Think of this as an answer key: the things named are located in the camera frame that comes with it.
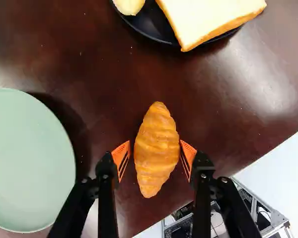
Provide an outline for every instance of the white bread slice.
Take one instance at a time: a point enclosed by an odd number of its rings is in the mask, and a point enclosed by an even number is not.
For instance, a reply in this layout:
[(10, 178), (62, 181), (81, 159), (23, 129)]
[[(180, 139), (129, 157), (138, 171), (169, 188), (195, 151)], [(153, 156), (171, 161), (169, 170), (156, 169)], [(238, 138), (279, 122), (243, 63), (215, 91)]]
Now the white bread slice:
[(265, 0), (156, 0), (166, 15), (181, 51), (234, 29), (260, 14)]

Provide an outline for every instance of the golden brown croissant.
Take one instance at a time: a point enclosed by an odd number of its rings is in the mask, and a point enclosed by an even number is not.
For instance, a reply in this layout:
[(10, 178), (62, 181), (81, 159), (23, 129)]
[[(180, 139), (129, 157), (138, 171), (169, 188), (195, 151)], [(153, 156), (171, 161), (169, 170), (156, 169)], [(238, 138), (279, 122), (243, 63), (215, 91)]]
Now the golden brown croissant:
[(138, 184), (144, 197), (155, 196), (179, 160), (179, 135), (167, 107), (153, 103), (135, 141)]

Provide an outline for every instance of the black plate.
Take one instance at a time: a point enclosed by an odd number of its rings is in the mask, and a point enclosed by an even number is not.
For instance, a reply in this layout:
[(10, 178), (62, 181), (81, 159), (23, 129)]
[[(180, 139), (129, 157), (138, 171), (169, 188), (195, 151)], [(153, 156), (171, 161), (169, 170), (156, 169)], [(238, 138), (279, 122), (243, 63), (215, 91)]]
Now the black plate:
[[(120, 17), (140, 34), (153, 39), (154, 41), (173, 46), (179, 46), (179, 42), (175, 38), (174, 32), (168, 22), (168, 19), (166, 18), (158, 4), (155, 2), (155, 0), (146, 0), (145, 5), (136, 16), (125, 16), (116, 8), (113, 1), (110, 1)], [(216, 36), (202, 44), (207, 44), (231, 35), (239, 28), (240, 26), (219, 36)]]

